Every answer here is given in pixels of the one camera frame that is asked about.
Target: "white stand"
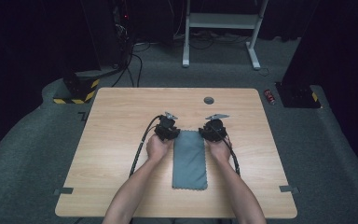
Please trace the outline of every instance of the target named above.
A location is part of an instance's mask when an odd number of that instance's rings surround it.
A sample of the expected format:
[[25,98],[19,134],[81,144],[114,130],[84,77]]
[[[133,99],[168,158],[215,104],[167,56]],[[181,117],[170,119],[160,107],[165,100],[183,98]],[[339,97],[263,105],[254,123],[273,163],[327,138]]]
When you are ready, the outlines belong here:
[[241,15],[241,14],[214,14],[214,13],[190,13],[190,0],[187,0],[186,9],[186,36],[183,49],[183,67],[190,66],[190,47],[189,36],[190,27],[203,28],[228,28],[228,29],[244,29],[254,30],[251,42],[246,42],[246,48],[249,52],[254,70],[260,69],[260,63],[255,55],[255,41],[260,30],[261,22],[264,18],[267,3],[264,0],[260,12],[257,15]]

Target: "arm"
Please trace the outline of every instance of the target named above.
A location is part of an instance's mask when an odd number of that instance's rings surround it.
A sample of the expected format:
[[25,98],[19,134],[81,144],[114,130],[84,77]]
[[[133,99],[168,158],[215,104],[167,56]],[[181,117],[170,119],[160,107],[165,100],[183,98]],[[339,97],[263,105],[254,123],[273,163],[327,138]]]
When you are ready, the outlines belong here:
[[106,211],[103,224],[130,222],[144,196],[147,180],[167,154],[172,142],[162,142],[155,134],[149,138],[146,146],[148,159],[117,191]]
[[227,186],[228,197],[240,224],[265,224],[263,210],[252,191],[229,164],[229,149],[223,141],[206,141]]

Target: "table top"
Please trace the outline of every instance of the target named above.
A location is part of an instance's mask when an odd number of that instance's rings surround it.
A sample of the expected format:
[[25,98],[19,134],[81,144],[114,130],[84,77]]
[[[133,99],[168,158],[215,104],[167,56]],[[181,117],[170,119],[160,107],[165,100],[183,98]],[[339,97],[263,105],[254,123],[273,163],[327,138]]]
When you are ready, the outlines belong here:
[[[214,103],[204,103],[213,97]],[[241,168],[241,178],[255,194],[266,217],[292,218],[291,192],[269,123],[254,89],[101,88],[98,90],[56,207],[60,217],[103,217],[113,196],[128,179],[145,128],[165,112],[177,128],[197,131],[213,114],[222,119]],[[146,160],[142,150],[137,168]],[[172,150],[148,183],[135,217],[235,217],[223,178],[206,147],[206,190],[172,188]]]

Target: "white shelf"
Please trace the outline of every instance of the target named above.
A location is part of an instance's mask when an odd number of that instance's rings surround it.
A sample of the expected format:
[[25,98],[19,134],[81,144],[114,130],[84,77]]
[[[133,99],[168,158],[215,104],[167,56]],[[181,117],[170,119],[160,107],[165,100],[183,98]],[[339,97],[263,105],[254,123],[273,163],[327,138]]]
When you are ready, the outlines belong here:
[[258,15],[190,13],[189,27],[253,30]]

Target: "microfiber cloth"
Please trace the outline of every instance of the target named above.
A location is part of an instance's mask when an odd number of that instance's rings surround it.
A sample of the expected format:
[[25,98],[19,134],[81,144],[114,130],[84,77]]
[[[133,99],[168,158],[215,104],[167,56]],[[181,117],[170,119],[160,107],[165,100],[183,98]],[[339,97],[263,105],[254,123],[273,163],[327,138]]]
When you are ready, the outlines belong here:
[[204,140],[196,131],[181,131],[173,143],[174,189],[203,190],[208,187]]

